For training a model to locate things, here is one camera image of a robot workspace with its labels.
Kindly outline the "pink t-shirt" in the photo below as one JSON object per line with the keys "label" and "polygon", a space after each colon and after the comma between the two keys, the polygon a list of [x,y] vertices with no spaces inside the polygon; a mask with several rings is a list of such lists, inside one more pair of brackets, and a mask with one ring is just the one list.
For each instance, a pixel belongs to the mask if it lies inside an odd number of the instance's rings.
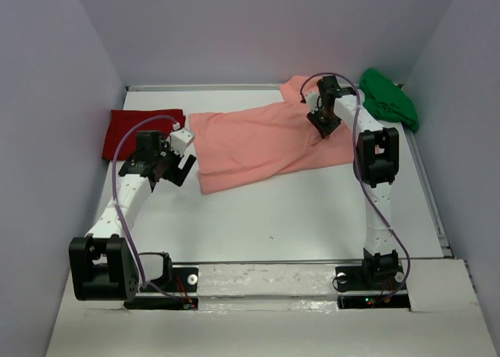
{"label": "pink t-shirt", "polygon": [[189,116],[195,133],[198,180],[209,195],[275,175],[349,164],[352,132],[341,124],[321,138],[307,120],[300,96],[316,90],[316,79],[293,76],[280,86],[282,102],[237,112]]}

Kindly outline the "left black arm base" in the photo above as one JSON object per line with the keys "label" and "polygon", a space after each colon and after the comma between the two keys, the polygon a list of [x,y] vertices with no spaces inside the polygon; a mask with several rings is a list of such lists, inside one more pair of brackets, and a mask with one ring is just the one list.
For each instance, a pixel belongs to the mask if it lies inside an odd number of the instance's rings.
{"label": "left black arm base", "polygon": [[174,266],[170,282],[157,280],[124,302],[128,310],[195,311],[198,309],[197,266]]}

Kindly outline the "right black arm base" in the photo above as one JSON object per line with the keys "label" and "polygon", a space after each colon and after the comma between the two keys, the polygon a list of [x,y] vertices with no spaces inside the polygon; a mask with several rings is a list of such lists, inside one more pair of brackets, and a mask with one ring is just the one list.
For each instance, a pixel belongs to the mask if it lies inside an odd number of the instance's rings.
{"label": "right black arm base", "polygon": [[339,266],[335,268],[332,287],[337,292],[337,307],[350,309],[410,309],[403,269],[397,273],[383,275],[369,282],[361,266]]}

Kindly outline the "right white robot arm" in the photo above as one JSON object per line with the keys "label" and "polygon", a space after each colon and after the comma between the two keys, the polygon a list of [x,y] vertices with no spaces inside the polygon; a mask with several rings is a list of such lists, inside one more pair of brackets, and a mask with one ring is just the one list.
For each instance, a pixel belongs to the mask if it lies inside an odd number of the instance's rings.
{"label": "right white robot arm", "polygon": [[393,291],[403,274],[398,238],[390,223],[391,189],[399,171],[399,132],[379,123],[364,107],[353,83],[338,73],[317,73],[316,91],[300,91],[309,122],[326,139],[345,124],[351,133],[353,172],[365,198],[366,240],[362,262],[336,269],[337,291]]}

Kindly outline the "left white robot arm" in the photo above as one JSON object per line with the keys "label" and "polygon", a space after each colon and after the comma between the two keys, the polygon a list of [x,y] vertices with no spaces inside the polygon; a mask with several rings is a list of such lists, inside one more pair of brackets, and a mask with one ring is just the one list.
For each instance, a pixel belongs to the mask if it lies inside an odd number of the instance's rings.
{"label": "left white robot arm", "polygon": [[80,301],[131,301],[140,290],[165,293],[172,284],[173,263],[161,252],[161,263],[145,272],[132,228],[145,201],[161,180],[178,187],[186,180],[194,155],[187,155],[195,134],[180,128],[136,133],[135,149],[121,167],[112,168],[112,197],[93,227],[69,245],[73,290]]}

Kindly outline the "green t-shirt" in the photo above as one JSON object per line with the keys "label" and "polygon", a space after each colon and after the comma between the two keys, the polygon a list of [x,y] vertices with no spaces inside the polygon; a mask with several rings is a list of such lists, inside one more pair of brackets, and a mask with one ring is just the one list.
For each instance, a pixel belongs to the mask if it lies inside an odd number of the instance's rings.
{"label": "green t-shirt", "polygon": [[401,123],[412,132],[419,130],[419,117],[412,100],[378,70],[366,70],[361,76],[359,88],[365,95],[363,106],[376,119]]}

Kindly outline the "white foam strip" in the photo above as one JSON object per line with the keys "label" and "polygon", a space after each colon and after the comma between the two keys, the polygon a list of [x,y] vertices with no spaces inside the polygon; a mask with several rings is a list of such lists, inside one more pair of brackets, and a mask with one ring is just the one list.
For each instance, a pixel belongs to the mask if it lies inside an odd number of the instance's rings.
{"label": "white foam strip", "polygon": [[335,298],[335,266],[320,264],[206,264],[198,270],[202,297]]}

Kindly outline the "back aluminium rail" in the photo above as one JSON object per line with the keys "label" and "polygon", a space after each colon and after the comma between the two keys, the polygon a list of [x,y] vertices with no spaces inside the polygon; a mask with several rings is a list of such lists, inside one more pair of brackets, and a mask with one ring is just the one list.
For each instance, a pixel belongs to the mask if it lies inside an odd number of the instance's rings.
{"label": "back aluminium rail", "polygon": [[127,92],[137,91],[267,91],[278,90],[279,84],[160,84],[128,85]]}

